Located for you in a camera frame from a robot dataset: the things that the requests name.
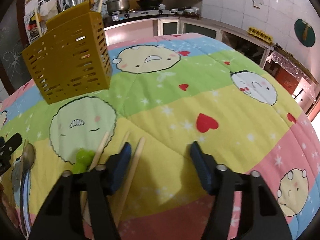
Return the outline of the wooden chopstick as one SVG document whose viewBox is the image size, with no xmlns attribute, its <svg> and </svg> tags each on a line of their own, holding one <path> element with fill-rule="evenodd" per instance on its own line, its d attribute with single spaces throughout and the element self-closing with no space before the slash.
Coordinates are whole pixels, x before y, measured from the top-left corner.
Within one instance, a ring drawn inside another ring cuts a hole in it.
<svg viewBox="0 0 320 240">
<path fill-rule="evenodd" d="M 129 135 L 130 135 L 130 131 L 127 131 L 121 141 L 121 144 L 120 144 L 120 147 L 119 147 L 119 152 L 121 152 L 121 150 L 123 149 L 125 143 L 127 142 L 128 138 L 129 138 Z"/>
<path fill-rule="evenodd" d="M 97 166 L 97 164 L 99 163 L 100 157 L 104 151 L 104 148 L 106 147 L 109 136 L 110 136 L 110 133 L 109 133 L 109 131 L 107 131 L 98 146 L 98 149 L 97 149 L 97 151 L 94 155 L 94 158 L 91 162 L 91 165 L 89 167 L 89 171 L 91 171 L 93 168 L 95 168 Z M 81 213 L 84 213 L 86 202 L 87 202 L 87 192 L 83 192 L 80 196 Z"/>
<path fill-rule="evenodd" d="M 115 223 L 116 227 L 118 227 L 118 225 L 119 225 L 120 218 L 121 218 L 124 206 L 125 206 L 125 202 L 126 202 L 128 194 L 129 194 L 130 187 L 131 187 L 131 184 L 132 184 L 135 172 L 136 172 L 136 168 L 138 166 L 138 162 L 139 162 L 140 156 L 141 156 L 143 148 L 144 148 L 144 144 L 145 144 L 145 138 L 141 137 L 138 142 L 138 145 L 136 147 L 136 150 L 134 152 L 134 155 L 132 157 L 130 169 L 127 174 L 127 178 L 125 180 L 124 187 L 122 189 L 122 192 L 121 192 L 121 195 L 119 198 L 116 212 L 114 214 L 114 223 Z"/>
</svg>

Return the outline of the wall socket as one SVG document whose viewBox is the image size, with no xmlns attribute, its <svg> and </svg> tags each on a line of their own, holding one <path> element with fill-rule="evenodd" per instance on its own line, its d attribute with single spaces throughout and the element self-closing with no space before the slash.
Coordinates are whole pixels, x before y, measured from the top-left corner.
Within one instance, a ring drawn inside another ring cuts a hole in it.
<svg viewBox="0 0 320 240">
<path fill-rule="evenodd" d="M 263 5 L 264 0 L 252 0 L 253 7 L 256 9 L 260 9 L 260 6 Z"/>
</svg>

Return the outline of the yellow perforated utensil holder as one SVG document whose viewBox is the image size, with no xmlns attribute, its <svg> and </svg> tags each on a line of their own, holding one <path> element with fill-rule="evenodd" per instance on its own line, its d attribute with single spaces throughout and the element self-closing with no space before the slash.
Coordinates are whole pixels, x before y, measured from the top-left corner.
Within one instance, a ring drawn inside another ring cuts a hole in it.
<svg viewBox="0 0 320 240">
<path fill-rule="evenodd" d="M 103 19 L 90 1 L 46 23 L 47 32 L 22 51 L 24 62 L 48 104 L 109 89 L 112 75 Z"/>
</svg>

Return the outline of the colourful cartoon quilt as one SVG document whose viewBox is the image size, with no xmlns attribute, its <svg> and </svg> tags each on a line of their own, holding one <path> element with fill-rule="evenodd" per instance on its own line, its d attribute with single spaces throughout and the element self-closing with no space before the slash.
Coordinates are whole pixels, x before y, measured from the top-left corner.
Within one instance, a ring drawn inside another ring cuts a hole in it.
<svg viewBox="0 0 320 240">
<path fill-rule="evenodd" d="M 188 146 L 235 172 L 258 171 L 279 203 L 293 239 L 319 210 L 319 139 L 293 97 L 257 64 L 199 34 L 109 46 L 108 90 L 46 103 L 33 81 L 1 107 L 1 136 L 33 144 L 28 181 L 35 218 L 81 148 L 100 160 L 126 140 L 145 139 L 121 214 L 122 239 L 200 239 L 213 198 L 204 191 Z"/>
</svg>

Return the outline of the yellow egg tray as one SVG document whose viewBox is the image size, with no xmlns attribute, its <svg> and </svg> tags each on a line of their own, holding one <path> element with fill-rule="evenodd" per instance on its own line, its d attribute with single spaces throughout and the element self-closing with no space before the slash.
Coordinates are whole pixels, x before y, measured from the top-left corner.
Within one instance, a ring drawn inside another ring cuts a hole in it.
<svg viewBox="0 0 320 240">
<path fill-rule="evenodd" d="M 271 35 L 268 35 L 264 33 L 262 30 L 257 29 L 255 27 L 248 27 L 247 33 L 249 35 L 252 35 L 265 43 L 272 44 L 273 43 L 273 37 Z"/>
</svg>

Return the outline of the black wok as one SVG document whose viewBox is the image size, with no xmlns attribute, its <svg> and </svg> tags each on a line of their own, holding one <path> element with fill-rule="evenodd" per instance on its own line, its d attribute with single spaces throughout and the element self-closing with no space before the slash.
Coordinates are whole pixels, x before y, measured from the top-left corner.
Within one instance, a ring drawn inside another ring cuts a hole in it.
<svg viewBox="0 0 320 240">
<path fill-rule="evenodd" d="M 163 0 L 137 0 L 136 3 L 142 10 L 157 10 Z"/>
</svg>

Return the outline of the metal spoon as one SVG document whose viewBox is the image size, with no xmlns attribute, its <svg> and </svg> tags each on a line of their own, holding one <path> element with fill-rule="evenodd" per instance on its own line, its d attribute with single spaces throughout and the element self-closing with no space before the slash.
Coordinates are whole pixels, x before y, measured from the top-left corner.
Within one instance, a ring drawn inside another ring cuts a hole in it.
<svg viewBox="0 0 320 240">
<path fill-rule="evenodd" d="M 20 217 L 22 232 L 26 238 L 31 232 L 31 218 L 29 213 L 29 177 L 35 162 L 34 146 L 26 142 L 22 153 L 22 175 L 20 185 Z"/>
</svg>

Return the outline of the gas stove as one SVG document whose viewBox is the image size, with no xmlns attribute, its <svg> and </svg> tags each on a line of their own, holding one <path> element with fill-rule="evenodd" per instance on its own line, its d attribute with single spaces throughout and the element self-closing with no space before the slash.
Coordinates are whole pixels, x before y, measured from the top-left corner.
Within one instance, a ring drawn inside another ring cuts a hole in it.
<svg viewBox="0 0 320 240">
<path fill-rule="evenodd" d="M 159 18 L 159 17 L 168 17 L 170 15 L 170 10 L 168 9 L 158 9 L 158 10 L 143 10 L 143 11 L 131 11 L 118 13 L 113 15 L 108 15 L 103 19 L 103 23 L 105 27 L 109 27 L 112 25 L 126 23 L 136 20 L 145 20 L 149 18 Z"/>
</svg>

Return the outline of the green bear-handled utensil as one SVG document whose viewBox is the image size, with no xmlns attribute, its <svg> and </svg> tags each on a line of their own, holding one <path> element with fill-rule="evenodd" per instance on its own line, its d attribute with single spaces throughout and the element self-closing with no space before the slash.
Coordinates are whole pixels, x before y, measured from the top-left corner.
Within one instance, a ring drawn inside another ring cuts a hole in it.
<svg viewBox="0 0 320 240">
<path fill-rule="evenodd" d="M 94 156 L 94 151 L 81 148 L 76 154 L 76 161 L 72 168 L 72 173 L 80 174 L 86 172 L 90 167 Z"/>
</svg>

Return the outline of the steel cooking pot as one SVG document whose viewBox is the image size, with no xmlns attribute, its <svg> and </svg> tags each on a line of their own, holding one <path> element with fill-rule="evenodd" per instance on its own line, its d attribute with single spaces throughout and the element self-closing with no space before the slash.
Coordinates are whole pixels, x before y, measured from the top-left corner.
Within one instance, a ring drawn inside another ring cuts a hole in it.
<svg viewBox="0 0 320 240">
<path fill-rule="evenodd" d="M 130 1 L 131 0 L 107 0 L 103 5 L 106 5 L 109 14 L 114 14 L 116 12 L 128 11 L 130 9 Z"/>
</svg>

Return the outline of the green round wall hanger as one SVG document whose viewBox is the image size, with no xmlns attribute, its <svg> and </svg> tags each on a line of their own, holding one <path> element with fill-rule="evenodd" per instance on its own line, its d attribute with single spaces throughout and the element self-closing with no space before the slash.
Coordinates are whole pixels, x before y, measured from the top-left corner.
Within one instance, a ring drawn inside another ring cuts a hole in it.
<svg viewBox="0 0 320 240">
<path fill-rule="evenodd" d="M 294 25 L 295 35 L 300 43 L 308 48 L 314 46 L 316 42 L 316 35 L 312 26 L 302 19 L 298 19 Z"/>
</svg>

